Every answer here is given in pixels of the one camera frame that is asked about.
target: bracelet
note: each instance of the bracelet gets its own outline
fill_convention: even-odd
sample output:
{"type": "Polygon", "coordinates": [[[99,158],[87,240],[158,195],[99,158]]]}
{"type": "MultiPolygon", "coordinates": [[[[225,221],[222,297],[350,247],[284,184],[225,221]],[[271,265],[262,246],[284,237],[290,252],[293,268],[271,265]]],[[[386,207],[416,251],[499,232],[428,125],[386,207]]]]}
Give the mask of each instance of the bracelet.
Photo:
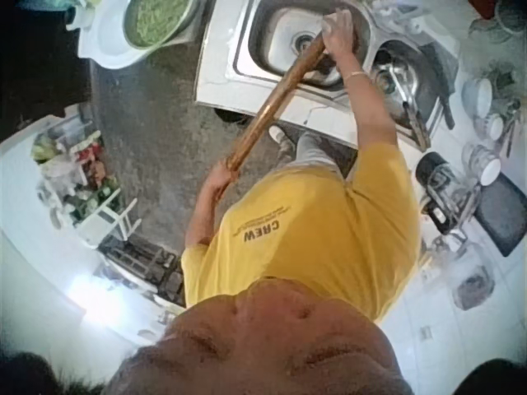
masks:
{"type": "Polygon", "coordinates": [[[367,72],[350,72],[347,76],[343,78],[343,81],[346,82],[354,76],[366,76],[368,78],[370,77],[367,72]]]}

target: white bowl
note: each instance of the white bowl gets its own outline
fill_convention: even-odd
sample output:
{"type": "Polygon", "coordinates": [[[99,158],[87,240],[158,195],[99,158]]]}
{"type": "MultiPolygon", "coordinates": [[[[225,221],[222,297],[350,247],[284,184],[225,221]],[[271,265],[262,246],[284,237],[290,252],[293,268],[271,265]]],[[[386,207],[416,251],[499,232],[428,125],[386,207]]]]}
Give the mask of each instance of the white bowl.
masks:
{"type": "Polygon", "coordinates": [[[464,110],[475,119],[485,118],[492,104],[492,83],[487,78],[474,78],[464,83],[461,92],[464,110]]]}

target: white plate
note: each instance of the white plate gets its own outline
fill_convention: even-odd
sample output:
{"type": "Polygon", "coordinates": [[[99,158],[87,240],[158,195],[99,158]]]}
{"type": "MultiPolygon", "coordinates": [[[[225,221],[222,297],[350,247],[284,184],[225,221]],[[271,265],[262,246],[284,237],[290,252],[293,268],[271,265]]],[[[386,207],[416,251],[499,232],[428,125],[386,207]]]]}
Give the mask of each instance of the white plate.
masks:
{"type": "Polygon", "coordinates": [[[79,58],[92,58],[104,68],[127,67],[151,51],[135,49],[124,38],[123,19],[128,0],[103,0],[90,27],[81,29],[79,58]]]}

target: sink drain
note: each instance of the sink drain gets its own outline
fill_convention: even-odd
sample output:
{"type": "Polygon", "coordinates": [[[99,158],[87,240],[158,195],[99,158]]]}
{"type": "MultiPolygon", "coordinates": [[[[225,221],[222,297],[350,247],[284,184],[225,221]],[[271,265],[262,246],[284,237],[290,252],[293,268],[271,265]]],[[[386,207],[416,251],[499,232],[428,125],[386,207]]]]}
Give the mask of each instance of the sink drain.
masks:
{"type": "Polygon", "coordinates": [[[293,49],[297,55],[303,53],[306,49],[309,48],[311,42],[315,39],[314,35],[307,33],[300,33],[293,38],[293,49]]]}

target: gray speckled floor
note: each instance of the gray speckled floor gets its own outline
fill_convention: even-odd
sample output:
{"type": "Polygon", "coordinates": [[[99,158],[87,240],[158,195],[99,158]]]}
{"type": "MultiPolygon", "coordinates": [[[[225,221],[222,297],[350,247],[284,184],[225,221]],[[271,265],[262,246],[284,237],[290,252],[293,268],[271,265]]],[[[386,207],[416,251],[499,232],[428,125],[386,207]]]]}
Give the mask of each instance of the gray speckled floor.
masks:
{"type": "MultiPolygon", "coordinates": [[[[92,103],[105,139],[108,165],[124,196],[138,198],[138,233],[177,253],[194,199],[208,169],[226,156],[243,132],[214,110],[194,103],[199,45],[158,50],[131,67],[110,71],[91,65],[92,103]]],[[[287,128],[294,140],[299,131],[287,128]]],[[[337,150],[344,166],[350,149],[337,150]]],[[[266,134],[251,152],[240,180],[230,187],[217,218],[273,167],[277,145],[266,134]]]]}

